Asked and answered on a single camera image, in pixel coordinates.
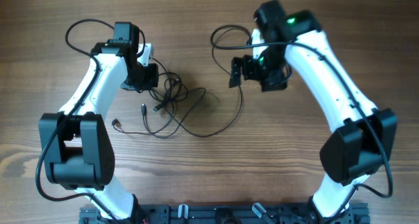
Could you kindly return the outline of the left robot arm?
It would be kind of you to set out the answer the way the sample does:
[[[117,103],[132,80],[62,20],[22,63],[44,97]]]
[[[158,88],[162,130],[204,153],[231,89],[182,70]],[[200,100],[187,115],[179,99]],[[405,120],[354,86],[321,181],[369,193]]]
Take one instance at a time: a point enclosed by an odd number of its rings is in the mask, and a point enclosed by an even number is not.
[[[108,223],[148,223],[137,198],[115,177],[115,154],[104,120],[118,89],[141,92],[158,85],[153,48],[130,22],[111,26],[96,43],[90,66],[72,98],[39,120],[42,151],[35,169],[38,193],[53,202],[85,196]]]

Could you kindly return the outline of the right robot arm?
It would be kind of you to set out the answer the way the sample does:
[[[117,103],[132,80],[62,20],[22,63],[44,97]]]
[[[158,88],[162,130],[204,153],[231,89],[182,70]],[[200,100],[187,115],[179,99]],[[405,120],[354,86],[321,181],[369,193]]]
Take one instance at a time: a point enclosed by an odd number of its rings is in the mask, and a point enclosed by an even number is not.
[[[253,80],[262,91],[283,90],[289,78],[285,68],[301,76],[331,130],[319,152],[325,176],[310,198],[310,214],[318,223],[334,221],[371,175],[390,167],[397,117],[390,109],[378,109],[358,89],[309,10],[286,14],[272,0],[255,11],[254,21],[257,27],[247,42],[253,52],[233,58],[229,85]]]

